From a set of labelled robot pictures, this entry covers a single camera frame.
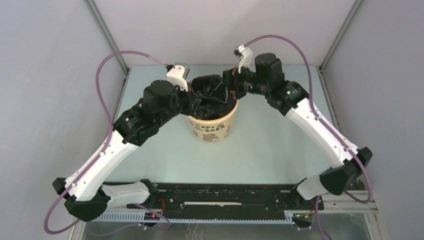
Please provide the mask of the yellow capybara trash bin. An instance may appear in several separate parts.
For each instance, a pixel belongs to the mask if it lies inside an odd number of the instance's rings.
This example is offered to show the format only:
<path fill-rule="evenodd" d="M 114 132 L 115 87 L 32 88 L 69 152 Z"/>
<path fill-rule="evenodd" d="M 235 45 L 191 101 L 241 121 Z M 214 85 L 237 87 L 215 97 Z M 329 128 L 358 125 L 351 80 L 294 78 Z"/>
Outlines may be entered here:
<path fill-rule="evenodd" d="M 232 132 L 238 104 L 236 99 L 235 108 L 228 115 L 215 120 L 199 120 L 189 115 L 188 122 L 194 136 L 208 144 L 220 143 L 227 139 Z"/>

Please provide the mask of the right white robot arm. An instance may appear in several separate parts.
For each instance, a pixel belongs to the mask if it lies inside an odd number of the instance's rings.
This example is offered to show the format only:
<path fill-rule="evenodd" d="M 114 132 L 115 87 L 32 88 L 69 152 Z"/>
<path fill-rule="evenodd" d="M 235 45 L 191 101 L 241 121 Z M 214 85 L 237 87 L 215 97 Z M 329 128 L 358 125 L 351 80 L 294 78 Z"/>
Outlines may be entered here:
<path fill-rule="evenodd" d="M 291 190 L 291 204 L 304 209 L 323 194 L 339 196 L 365 175 L 373 153 L 368 147 L 358 148 L 347 140 L 319 111 L 312 96 L 297 82 L 287 80 L 281 60 L 273 53 L 262 53 L 254 59 L 255 71 L 247 66 L 224 70 L 212 76 L 219 92 L 234 92 L 236 99 L 246 94 L 264 96 L 267 103 L 295 123 L 324 152 L 329 168 L 300 181 Z"/>

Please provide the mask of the black trash bag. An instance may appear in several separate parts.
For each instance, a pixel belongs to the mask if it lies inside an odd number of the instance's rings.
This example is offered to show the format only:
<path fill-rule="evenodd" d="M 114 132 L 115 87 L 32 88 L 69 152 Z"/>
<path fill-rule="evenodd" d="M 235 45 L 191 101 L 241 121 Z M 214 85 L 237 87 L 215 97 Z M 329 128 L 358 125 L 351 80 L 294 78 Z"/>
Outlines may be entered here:
<path fill-rule="evenodd" d="M 236 106 L 236 99 L 220 75 L 209 74 L 190 82 L 192 92 L 191 116 L 198 120 L 212 121 L 225 117 Z"/>

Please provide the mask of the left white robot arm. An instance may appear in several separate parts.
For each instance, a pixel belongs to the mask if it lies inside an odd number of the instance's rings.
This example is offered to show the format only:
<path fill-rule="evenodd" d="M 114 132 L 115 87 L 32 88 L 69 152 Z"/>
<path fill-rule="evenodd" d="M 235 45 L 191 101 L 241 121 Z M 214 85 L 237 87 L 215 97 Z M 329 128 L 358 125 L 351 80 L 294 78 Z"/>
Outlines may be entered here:
<path fill-rule="evenodd" d="M 167 80 L 153 81 L 144 89 L 142 98 L 114 122 L 98 152 L 76 175 L 53 182 L 56 192 L 65 199 L 67 211 L 90 222 L 114 207 L 156 206 L 159 191 L 150 180 L 106 185 L 105 179 L 127 156 L 156 135 L 160 127 L 179 114 L 191 115 L 202 100 L 211 99 L 211 93 L 205 90 L 183 91 Z"/>

